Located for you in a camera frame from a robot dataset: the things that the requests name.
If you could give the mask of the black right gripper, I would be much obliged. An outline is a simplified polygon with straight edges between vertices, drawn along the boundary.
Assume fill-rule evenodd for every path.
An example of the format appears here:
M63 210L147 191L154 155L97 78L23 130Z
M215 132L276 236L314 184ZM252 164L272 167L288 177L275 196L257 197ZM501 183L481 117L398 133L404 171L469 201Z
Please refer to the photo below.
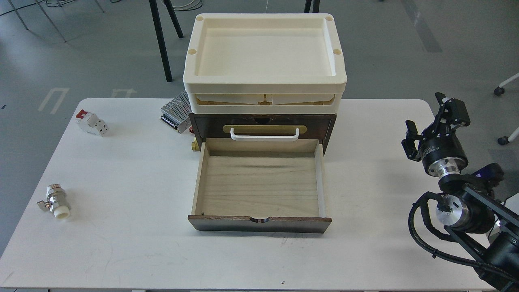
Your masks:
M422 135L418 134L414 121L406 120L407 132L401 141L404 152L409 160L422 161L425 172L433 177L441 177L444 171L439 170L441 164L448 160L456 164L458 171L468 165L468 159L456 137L456 129L468 127L471 124L465 102L448 98L441 92L435 93L440 108L433 124L430 124Z

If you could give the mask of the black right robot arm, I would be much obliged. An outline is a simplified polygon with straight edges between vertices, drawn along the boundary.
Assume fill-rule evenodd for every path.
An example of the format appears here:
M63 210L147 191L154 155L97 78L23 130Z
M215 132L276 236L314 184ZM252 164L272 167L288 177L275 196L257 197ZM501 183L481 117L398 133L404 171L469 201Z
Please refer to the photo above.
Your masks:
M412 161L421 161L426 174L439 178L440 193L426 192L408 215L413 240L434 258L474 268L478 277L502 292L517 292L519 275L518 215L495 199L493 189L504 172L488 164L472 174L461 174L468 159L455 135L470 118L461 100L436 92L439 111L419 134L407 120L401 144ZM438 239L460 244L471 259L444 253L417 233L414 217L420 210L423 224Z

